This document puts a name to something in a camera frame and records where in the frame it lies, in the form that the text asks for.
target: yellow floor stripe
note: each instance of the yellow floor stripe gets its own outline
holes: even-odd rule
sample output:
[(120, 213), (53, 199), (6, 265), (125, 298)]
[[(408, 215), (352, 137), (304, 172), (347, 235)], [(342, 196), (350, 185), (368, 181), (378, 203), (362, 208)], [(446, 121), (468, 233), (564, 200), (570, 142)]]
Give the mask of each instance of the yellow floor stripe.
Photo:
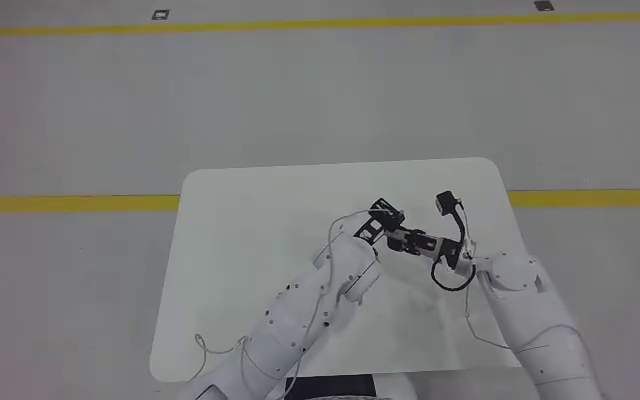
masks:
[[(640, 207), (640, 190), (509, 192), (514, 208)], [(0, 213), (176, 212), (179, 195), (163, 196), (5, 196)]]
[(513, 208), (640, 207), (640, 190), (559, 190), (509, 192)]
[(175, 212), (180, 196), (7, 196), (0, 213)]
[(0, 36), (159, 35), (295, 29), (361, 29), (488, 25), (549, 25), (639, 22), (640, 13), (531, 14), (422, 18), (320, 19), (303, 21), (249, 21), (206, 24), (145, 24), (0, 28)]

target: robot forearm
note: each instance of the robot forearm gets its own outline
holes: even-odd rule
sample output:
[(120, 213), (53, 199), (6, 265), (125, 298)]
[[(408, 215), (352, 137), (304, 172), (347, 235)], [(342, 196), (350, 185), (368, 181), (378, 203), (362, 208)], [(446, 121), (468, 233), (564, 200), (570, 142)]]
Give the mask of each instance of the robot forearm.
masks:
[(540, 262), (499, 253), (476, 262), (502, 336), (541, 400), (601, 400), (588, 350)]
[(339, 299), (361, 300), (380, 276), (376, 254), (366, 242), (341, 234), (332, 242), (332, 252), (330, 284), (325, 250), (318, 256), (318, 269), (287, 285), (243, 344), (213, 371), (190, 382), (179, 399), (264, 399), (327, 331)]

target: tabletop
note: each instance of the tabletop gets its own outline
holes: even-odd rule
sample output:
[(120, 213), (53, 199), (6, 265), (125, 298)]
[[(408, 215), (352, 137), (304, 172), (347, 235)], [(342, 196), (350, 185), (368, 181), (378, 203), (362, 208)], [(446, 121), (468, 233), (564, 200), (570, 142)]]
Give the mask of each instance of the tabletop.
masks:
[[(152, 375), (185, 381), (202, 362), (193, 336), (212, 349), (250, 332), (283, 284), (314, 268), (334, 219), (380, 197), (406, 214), (404, 226), (458, 239), (436, 194), (461, 198), (477, 254), (524, 252), (495, 165), (483, 158), (199, 170), (183, 184), (150, 357)], [(477, 341), (464, 319), (464, 292), (431, 282), (430, 260), (380, 252), (383, 275), (363, 304), (345, 304), (327, 335), (304, 357), (301, 376), (517, 366), (512, 353)], [(441, 271), (441, 280), (460, 279)], [(501, 342), (474, 282), (470, 318)], [(205, 370), (224, 356), (210, 355)]]

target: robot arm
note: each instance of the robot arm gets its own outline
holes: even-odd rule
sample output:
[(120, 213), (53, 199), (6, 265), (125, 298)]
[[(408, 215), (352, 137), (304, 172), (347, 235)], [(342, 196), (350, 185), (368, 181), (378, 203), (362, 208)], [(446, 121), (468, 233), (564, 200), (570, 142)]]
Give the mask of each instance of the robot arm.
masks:
[(601, 400), (588, 349), (540, 262), (498, 253), (467, 263), (476, 264), (502, 337), (540, 399)]
[[(541, 400), (601, 400), (588, 350), (542, 265), (529, 255), (473, 258), (463, 253), (465, 226), (456, 210), (461, 202), (444, 192), (436, 204), (442, 215), (453, 216), (459, 241), (403, 227), (404, 214), (379, 199), (369, 210), (369, 221), (354, 236), (338, 234), (332, 251), (325, 249), (316, 259), (317, 270), (287, 285), (241, 346), (186, 385), (179, 399), (266, 398), (290, 369), (299, 368), (302, 355), (331, 325), (340, 299), (359, 302), (378, 279), (381, 268), (373, 244), (384, 235), (390, 249), (432, 259), (431, 277), (445, 290), (462, 290), (477, 274), (508, 348)], [(466, 278), (462, 285), (450, 288), (436, 279), (442, 259)]]
[(196, 377), (180, 400), (262, 400), (331, 325), (338, 302), (359, 302), (381, 273), (375, 249), (339, 233), (317, 270), (286, 285), (253, 331), (213, 371)]
[[(388, 203), (390, 215), (398, 215)], [(588, 349), (571, 314), (541, 263), (528, 254), (498, 253), (473, 258), (462, 253), (465, 227), (456, 210), (462, 207), (451, 192), (436, 198), (442, 215), (452, 215), (460, 228), (460, 241), (436, 238), (407, 230), (371, 214), (384, 225), (392, 250), (424, 255), (433, 260), (431, 277), (448, 291), (464, 289), (478, 277), (502, 336), (533, 381), (541, 400), (601, 400)], [(441, 259), (466, 281), (455, 288), (435, 277)]]

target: floor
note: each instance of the floor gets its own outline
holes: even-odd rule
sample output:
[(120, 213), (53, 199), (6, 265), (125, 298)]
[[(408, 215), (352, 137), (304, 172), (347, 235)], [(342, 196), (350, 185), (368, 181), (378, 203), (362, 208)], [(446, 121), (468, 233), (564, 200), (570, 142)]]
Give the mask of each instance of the floor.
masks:
[[(638, 12), (628, 0), (557, 13)], [(9, 0), (0, 27), (537, 13), (490, 0)], [(199, 168), (483, 156), (509, 190), (639, 188), (638, 23), (0, 33), (0, 195), (179, 193)], [(610, 399), (636, 399), (637, 208), (517, 209)], [(0, 397), (173, 398), (148, 358), (175, 213), (0, 214)], [(535, 399), (520, 369), (421, 399)]]

